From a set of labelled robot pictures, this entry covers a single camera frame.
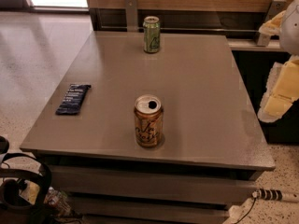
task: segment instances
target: dark blue package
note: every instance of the dark blue package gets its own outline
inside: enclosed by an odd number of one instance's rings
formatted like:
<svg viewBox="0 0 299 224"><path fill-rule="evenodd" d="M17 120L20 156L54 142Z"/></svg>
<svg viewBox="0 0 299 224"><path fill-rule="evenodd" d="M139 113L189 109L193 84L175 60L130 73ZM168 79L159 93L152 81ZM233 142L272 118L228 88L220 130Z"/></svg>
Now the dark blue package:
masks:
<svg viewBox="0 0 299 224"><path fill-rule="evenodd" d="M62 103L56 110L56 115L76 115L80 112L86 92L91 85L70 85Z"/></svg>

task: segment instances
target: black chair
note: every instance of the black chair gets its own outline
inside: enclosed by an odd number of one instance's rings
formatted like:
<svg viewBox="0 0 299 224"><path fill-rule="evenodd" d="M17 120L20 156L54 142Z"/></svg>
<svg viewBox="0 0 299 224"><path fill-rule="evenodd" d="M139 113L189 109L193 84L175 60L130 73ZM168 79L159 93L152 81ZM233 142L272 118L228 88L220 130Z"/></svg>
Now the black chair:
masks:
<svg viewBox="0 0 299 224"><path fill-rule="evenodd" d="M9 142L5 137L0 136L0 154L7 153L9 149Z"/></svg>

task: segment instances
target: metal bracket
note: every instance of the metal bracket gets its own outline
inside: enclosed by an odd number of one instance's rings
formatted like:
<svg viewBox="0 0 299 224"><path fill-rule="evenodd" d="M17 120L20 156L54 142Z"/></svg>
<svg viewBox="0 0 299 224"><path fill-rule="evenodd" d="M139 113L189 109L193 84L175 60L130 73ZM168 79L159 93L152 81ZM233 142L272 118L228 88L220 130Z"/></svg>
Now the metal bracket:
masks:
<svg viewBox="0 0 299 224"><path fill-rule="evenodd" d="M127 31L138 32L137 0L124 0Z"/></svg>
<svg viewBox="0 0 299 224"><path fill-rule="evenodd" d="M273 19L279 12L283 11L285 5L286 0L272 0L263 22L267 22ZM259 47L267 47L269 45L270 40L270 35L260 34L259 32L256 34L255 37L256 45Z"/></svg>

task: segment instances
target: speckled floor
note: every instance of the speckled floor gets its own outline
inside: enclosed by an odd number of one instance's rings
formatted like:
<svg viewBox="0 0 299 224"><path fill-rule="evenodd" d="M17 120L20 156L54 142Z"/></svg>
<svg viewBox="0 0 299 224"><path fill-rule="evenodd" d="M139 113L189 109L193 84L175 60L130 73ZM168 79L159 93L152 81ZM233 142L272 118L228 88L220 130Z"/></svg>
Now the speckled floor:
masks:
<svg viewBox="0 0 299 224"><path fill-rule="evenodd" d="M0 135L19 146L93 31L87 15L0 12ZM276 161L257 186L299 193L299 146L269 145ZM235 223L251 199L234 206L225 224ZM299 203L258 200L242 224L299 222Z"/></svg>

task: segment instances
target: can lid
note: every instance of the can lid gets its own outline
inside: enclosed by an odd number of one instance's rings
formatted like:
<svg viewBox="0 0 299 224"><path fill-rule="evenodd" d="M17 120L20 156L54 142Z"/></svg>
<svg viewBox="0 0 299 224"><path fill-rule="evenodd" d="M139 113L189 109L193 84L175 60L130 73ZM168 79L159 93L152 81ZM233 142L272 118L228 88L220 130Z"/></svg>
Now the can lid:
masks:
<svg viewBox="0 0 299 224"><path fill-rule="evenodd" d="M154 23L159 22L159 18L154 17L154 16L148 16L144 19L144 22L154 24Z"/></svg>
<svg viewBox="0 0 299 224"><path fill-rule="evenodd" d="M145 94L136 99L135 108L141 113L153 114L161 108L161 101L154 95Z"/></svg>

